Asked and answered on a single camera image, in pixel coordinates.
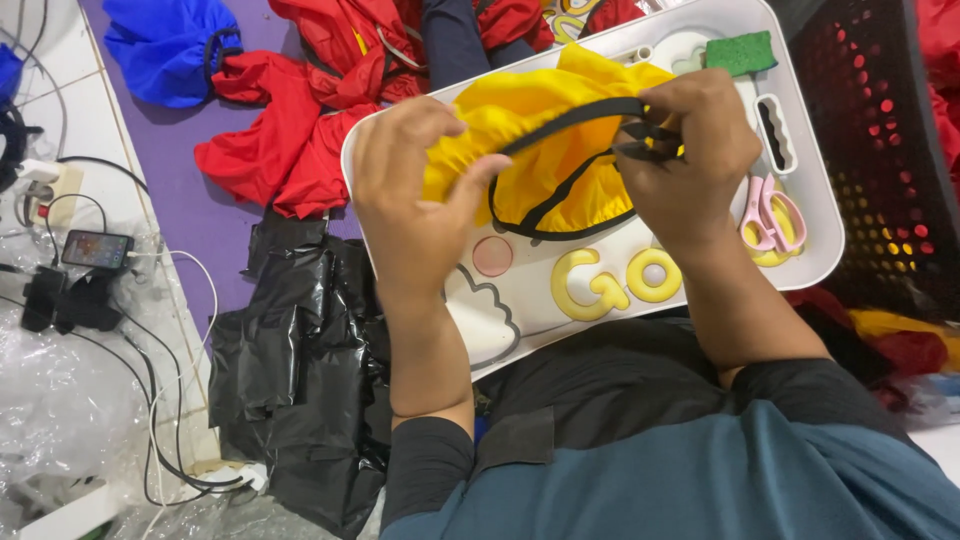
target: electrical outlet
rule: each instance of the electrical outlet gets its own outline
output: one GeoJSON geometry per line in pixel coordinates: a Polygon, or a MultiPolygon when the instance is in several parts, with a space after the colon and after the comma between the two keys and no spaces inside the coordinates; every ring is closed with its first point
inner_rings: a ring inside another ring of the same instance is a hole
{"type": "Polygon", "coordinates": [[[47,184],[53,191],[53,196],[49,200],[41,201],[37,197],[31,199],[30,219],[34,224],[44,227],[41,208],[47,208],[47,219],[50,221],[50,227],[55,229],[69,229],[70,222],[73,220],[74,211],[77,208],[77,197],[67,197],[60,199],[55,205],[50,207],[50,201],[53,201],[61,195],[70,193],[80,193],[80,185],[84,181],[84,171],[77,167],[71,167],[63,163],[57,163],[60,175],[56,180],[47,184]]]}

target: purple mat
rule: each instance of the purple mat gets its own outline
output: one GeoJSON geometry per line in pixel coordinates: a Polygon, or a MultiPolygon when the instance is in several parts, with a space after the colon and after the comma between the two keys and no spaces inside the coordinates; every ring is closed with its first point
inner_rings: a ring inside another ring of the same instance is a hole
{"type": "MultiPolygon", "coordinates": [[[[127,121],[136,155],[143,167],[160,230],[171,250],[183,250],[204,263],[217,286],[220,311],[246,307],[253,283],[237,272],[247,264],[251,225],[263,209],[238,205],[197,169],[193,147],[223,132],[248,128],[260,110],[212,102],[193,109],[166,109],[144,103],[127,91],[120,67],[103,46],[109,17],[102,0],[81,0],[90,28],[101,45],[104,65],[127,121]]],[[[270,10],[266,0],[224,0],[237,18],[244,49],[279,51],[302,58],[293,23],[270,10]]],[[[328,231],[359,238],[360,226],[350,208],[336,212],[328,231]]],[[[191,260],[175,257],[177,271],[198,331],[206,330],[213,311],[210,285],[191,260]]]]}

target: charging cable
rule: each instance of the charging cable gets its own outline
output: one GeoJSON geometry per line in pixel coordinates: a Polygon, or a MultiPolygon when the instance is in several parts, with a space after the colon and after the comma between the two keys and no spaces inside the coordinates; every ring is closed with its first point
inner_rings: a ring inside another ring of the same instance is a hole
{"type": "MultiPolygon", "coordinates": [[[[197,263],[197,266],[200,266],[200,269],[204,271],[204,275],[206,276],[206,280],[210,283],[210,290],[213,291],[213,316],[210,317],[210,324],[206,327],[206,332],[204,333],[204,338],[203,338],[203,339],[201,340],[201,342],[200,342],[200,350],[195,354],[195,358],[194,358],[194,360],[193,360],[193,363],[191,363],[191,366],[190,366],[190,367],[191,367],[192,369],[190,370],[190,372],[193,373],[193,379],[190,380],[190,381],[185,385],[185,386],[189,386],[190,383],[193,382],[193,380],[195,380],[195,379],[197,378],[197,368],[198,368],[198,366],[200,365],[201,358],[204,357],[204,345],[206,344],[206,340],[210,337],[210,332],[213,330],[213,324],[217,321],[217,312],[220,310],[220,309],[219,309],[219,308],[220,308],[219,301],[218,301],[218,299],[217,299],[217,287],[214,286],[214,284],[213,284],[213,278],[210,277],[210,273],[206,270],[206,267],[204,266],[204,264],[201,263],[196,257],[194,257],[194,256],[192,256],[192,255],[190,255],[189,253],[186,253],[186,252],[184,252],[184,251],[179,251],[179,250],[164,251],[164,252],[155,253],[155,254],[150,254],[150,253],[137,253],[137,252],[133,252],[133,251],[127,252],[127,257],[130,257],[130,258],[136,258],[136,257],[162,257],[162,256],[164,256],[164,255],[183,255],[183,256],[185,256],[185,257],[189,257],[189,258],[193,259],[193,261],[197,263]]],[[[182,379],[183,376],[186,375],[186,374],[187,374],[186,371],[180,373],[180,376],[179,376],[179,377],[177,377],[175,380],[167,383],[166,385],[164,385],[163,387],[160,388],[160,391],[156,393],[156,396],[154,396],[153,402],[150,404],[150,416],[148,416],[148,418],[150,418],[150,419],[154,418],[154,415],[156,414],[156,404],[160,401],[160,396],[162,396],[163,393],[166,392],[167,388],[170,388],[171,386],[173,386],[173,385],[175,385],[175,384],[180,384],[180,379],[182,379]]],[[[147,530],[145,530],[145,531],[143,532],[143,537],[142,537],[141,540],[146,540],[146,539],[147,539],[147,536],[150,535],[150,533],[154,530],[154,526],[156,525],[156,521],[157,521],[158,519],[160,519],[160,516],[163,515],[163,512],[167,509],[167,505],[168,505],[168,503],[163,500],[163,474],[162,474],[162,469],[160,468],[160,462],[159,462],[159,457],[158,457],[158,456],[159,456],[159,447],[157,446],[157,443],[156,443],[156,433],[155,433],[154,430],[149,430],[149,432],[150,432],[150,444],[153,445],[153,447],[154,447],[154,460],[156,461],[156,470],[157,470],[156,486],[157,486],[157,488],[158,488],[158,490],[159,490],[159,492],[160,492],[160,494],[159,494],[159,495],[160,495],[160,496],[159,496],[159,500],[160,500],[160,510],[159,510],[159,512],[156,513],[156,516],[154,516],[154,519],[153,519],[153,520],[150,522],[150,524],[147,526],[147,530]]],[[[241,482],[241,481],[244,481],[244,479],[243,479],[242,477],[239,477],[239,478],[237,478],[237,480],[236,480],[235,482],[230,482],[230,483],[239,483],[239,482],[241,482]]]]}

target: smartphone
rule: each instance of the smartphone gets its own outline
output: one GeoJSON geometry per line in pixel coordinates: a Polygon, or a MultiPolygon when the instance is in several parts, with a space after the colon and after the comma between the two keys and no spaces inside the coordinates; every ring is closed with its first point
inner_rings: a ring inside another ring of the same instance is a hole
{"type": "Polygon", "coordinates": [[[66,272],[38,266],[30,284],[23,288],[23,318],[20,327],[29,331],[44,331],[53,324],[57,298],[66,287],[66,272]]]}
{"type": "Polygon", "coordinates": [[[66,236],[62,261],[79,266],[118,270],[127,263],[133,238],[122,234],[73,230],[66,236]]]}

